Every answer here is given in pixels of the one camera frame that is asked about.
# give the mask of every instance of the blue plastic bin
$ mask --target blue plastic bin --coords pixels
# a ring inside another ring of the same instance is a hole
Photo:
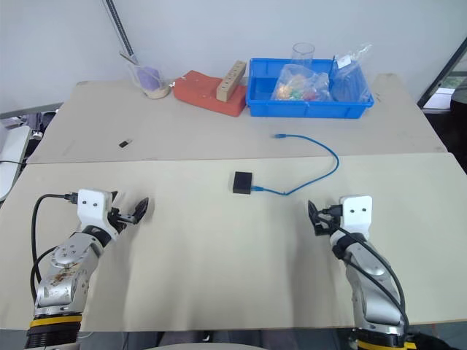
[[[373,96],[367,102],[337,101],[277,101],[271,95],[280,71],[290,60],[277,58],[252,58],[247,89],[247,105],[252,117],[301,117],[301,118],[360,118],[365,109],[373,106]],[[332,60],[313,60],[312,70],[329,74]],[[360,79],[365,84],[361,70]]]

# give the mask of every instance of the black wire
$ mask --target black wire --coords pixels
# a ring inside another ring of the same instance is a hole
[[[322,220],[324,223],[328,224],[329,227],[333,227],[333,228],[336,228],[337,230],[343,232],[346,236],[350,237],[353,241],[361,244],[363,246],[363,248],[365,248],[366,250],[368,250],[375,258],[378,259],[378,261],[383,264],[383,266],[387,269],[387,271],[389,272],[389,274],[393,277],[394,279],[394,282],[395,282],[395,285],[397,286],[397,291],[398,291],[398,294],[399,294],[399,297],[401,299],[401,307],[402,309],[405,311],[406,310],[406,298],[405,298],[405,295],[404,295],[404,291],[402,290],[402,285],[399,281],[399,279],[397,278],[394,270],[390,267],[390,265],[386,262],[386,260],[381,256],[379,255],[379,253],[374,250],[373,248],[371,248],[368,244],[365,243],[364,240],[358,238],[356,235],[353,235],[351,234],[349,231],[345,230],[344,228],[340,227],[340,226],[337,226],[337,225],[334,225],[331,221],[329,220],[326,220],[326,219],[323,219],[322,217],[319,217],[320,220]]]
[[[31,275],[29,276],[29,286],[31,287],[31,295],[32,295],[32,300],[34,302],[36,302],[36,299],[37,299],[37,293],[36,293],[36,287],[34,285],[34,274],[35,272],[38,272],[39,271],[39,263],[41,262],[41,260],[47,255],[49,254],[50,252],[53,252],[53,250],[56,248],[56,246],[54,246],[53,248],[50,248],[48,250],[46,250],[45,252],[43,252],[41,254],[41,256],[39,258],[37,258],[35,261],[34,261],[34,264],[32,265],[32,269],[31,269]]]
[[[65,195],[52,195],[46,194],[41,195],[39,199],[37,199],[36,204],[34,205],[34,209],[32,211],[32,221],[31,221],[31,250],[32,250],[32,262],[35,263],[37,260],[37,249],[36,249],[36,220],[37,220],[37,211],[39,210],[39,205],[45,198],[65,198]],[[41,282],[41,273],[39,269],[36,269],[36,277],[37,282]]]
[[[407,331],[409,330],[409,317],[407,317],[407,314],[405,310],[402,309],[402,305],[394,298],[394,296],[384,287],[382,284],[380,284],[372,275],[370,275],[368,272],[363,270],[360,266],[354,264],[348,259],[343,259],[346,264],[352,266],[355,270],[360,272],[362,275],[364,275],[367,279],[372,281],[383,293],[386,294],[388,298],[393,302],[393,304],[396,306],[396,308],[399,310],[399,312],[402,315],[402,318],[404,319],[404,335],[407,334]]]
[[[20,166],[25,166],[27,163],[21,163],[21,162],[15,162],[13,160],[0,160],[0,163],[14,163],[14,164],[19,164]]]

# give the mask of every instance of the clear plastic cup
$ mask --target clear plastic cup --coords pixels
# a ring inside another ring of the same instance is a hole
[[[165,97],[169,93],[170,87],[163,78],[161,70],[156,68],[157,65],[154,63],[151,54],[148,52],[138,52],[133,54],[131,59],[137,63],[136,65],[128,64],[133,83],[148,98],[157,99]]]
[[[291,64],[298,64],[311,69],[314,55],[314,46],[309,42],[297,42],[292,47]]]

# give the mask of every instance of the black box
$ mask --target black box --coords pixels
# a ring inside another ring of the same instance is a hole
[[[249,195],[251,193],[252,175],[252,173],[242,173],[241,171],[236,171],[235,179],[233,180],[233,193]]]

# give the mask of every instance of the beige table surface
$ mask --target beige table surface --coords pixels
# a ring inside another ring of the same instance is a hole
[[[284,158],[326,155],[302,140],[316,138],[340,155],[446,152],[399,78],[379,75],[375,105],[359,120],[229,117],[178,101],[150,100],[130,82],[84,82],[60,108],[29,163],[125,160]],[[125,148],[118,144],[132,142]]]
[[[344,266],[315,237],[306,201],[374,199],[371,242],[404,287],[412,323],[467,319],[467,176],[449,153],[346,156],[331,177],[290,197],[236,195],[234,171],[286,190],[332,165],[331,157],[147,161],[27,166],[0,210],[0,327],[26,329],[30,225],[44,193],[119,190],[129,211],[150,210],[106,248],[90,282],[83,330],[216,330],[353,324]],[[78,224],[76,206],[47,199],[38,251]]]

